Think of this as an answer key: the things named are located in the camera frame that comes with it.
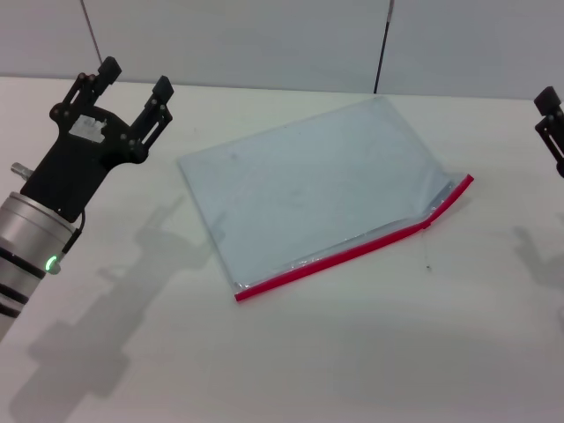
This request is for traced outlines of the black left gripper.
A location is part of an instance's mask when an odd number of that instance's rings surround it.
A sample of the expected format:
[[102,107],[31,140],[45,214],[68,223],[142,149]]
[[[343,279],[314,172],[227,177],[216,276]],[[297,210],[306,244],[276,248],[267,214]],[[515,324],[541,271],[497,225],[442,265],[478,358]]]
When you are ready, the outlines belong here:
[[[97,74],[81,72],[64,98],[66,107],[85,107],[112,85],[122,69],[106,57]],[[122,164],[141,164],[173,117],[167,103],[174,88],[161,76],[136,120],[128,125],[98,107],[79,113],[52,115],[59,135],[20,193],[74,222],[109,172]]]

